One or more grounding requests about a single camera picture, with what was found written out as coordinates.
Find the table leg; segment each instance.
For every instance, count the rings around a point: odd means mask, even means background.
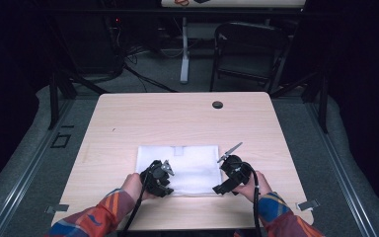
[[[181,83],[187,84],[189,81],[189,41],[187,35],[187,18],[183,18],[183,65],[181,67]]]

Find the person's left hand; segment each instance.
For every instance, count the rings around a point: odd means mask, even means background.
[[[140,181],[140,175],[137,173],[129,174],[127,178],[124,181],[124,184],[121,187],[124,191],[126,191],[134,200],[134,202],[137,202],[138,198],[140,197],[142,184]],[[155,198],[156,196],[149,194],[148,192],[144,191],[142,200]]]

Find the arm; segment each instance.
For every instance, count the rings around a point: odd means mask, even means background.
[[[59,220],[46,236],[104,236],[115,231],[134,209],[141,188],[140,176],[128,175],[121,189],[107,194],[96,206]],[[152,197],[143,194],[143,200]]]
[[[270,188],[264,174],[257,171],[260,193],[258,214],[269,237],[273,236],[324,236],[319,230],[309,225],[291,211],[285,201]],[[254,175],[245,186],[236,187],[234,192],[254,201]]]

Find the chair leg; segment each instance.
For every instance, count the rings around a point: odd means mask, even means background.
[[[213,91],[214,78],[215,78],[215,62],[213,62],[213,70],[212,70],[212,72],[211,72],[211,79],[210,79],[210,92]]]

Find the wooden table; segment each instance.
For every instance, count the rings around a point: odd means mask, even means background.
[[[214,109],[214,101],[223,108]],[[295,208],[306,198],[268,94],[233,92],[101,96],[60,200],[69,209],[56,212],[53,223],[119,188],[135,170],[139,145],[217,144],[222,155],[241,141],[234,154],[261,170],[294,213],[312,223],[310,211]],[[229,193],[144,201],[130,230],[254,226],[252,204]]]
[[[186,7],[230,7],[230,8],[302,8],[305,0],[210,0],[197,3],[189,0]],[[175,0],[162,0],[162,7],[183,7]]]

